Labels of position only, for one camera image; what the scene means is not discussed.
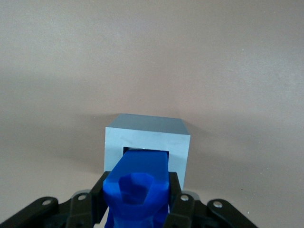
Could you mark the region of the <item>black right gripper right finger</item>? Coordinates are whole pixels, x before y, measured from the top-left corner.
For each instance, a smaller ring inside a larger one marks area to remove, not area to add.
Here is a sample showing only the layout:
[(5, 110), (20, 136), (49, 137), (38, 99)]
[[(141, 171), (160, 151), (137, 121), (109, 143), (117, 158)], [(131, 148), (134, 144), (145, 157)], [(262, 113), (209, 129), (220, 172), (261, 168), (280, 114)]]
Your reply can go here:
[(170, 172), (169, 180), (169, 214), (164, 228), (257, 228), (224, 199), (213, 199), (205, 205), (182, 192), (177, 173)]

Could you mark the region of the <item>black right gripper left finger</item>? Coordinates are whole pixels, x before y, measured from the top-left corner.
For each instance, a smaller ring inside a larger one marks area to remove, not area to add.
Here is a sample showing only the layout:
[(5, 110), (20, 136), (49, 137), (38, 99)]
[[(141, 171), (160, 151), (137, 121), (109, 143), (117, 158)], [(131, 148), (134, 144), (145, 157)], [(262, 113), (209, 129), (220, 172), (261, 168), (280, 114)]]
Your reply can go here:
[(0, 224), (2, 228), (92, 228), (108, 208), (103, 198), (106, 171), (91, 190), (81, 191), (64, 203), (57, 198), (39, 198)]

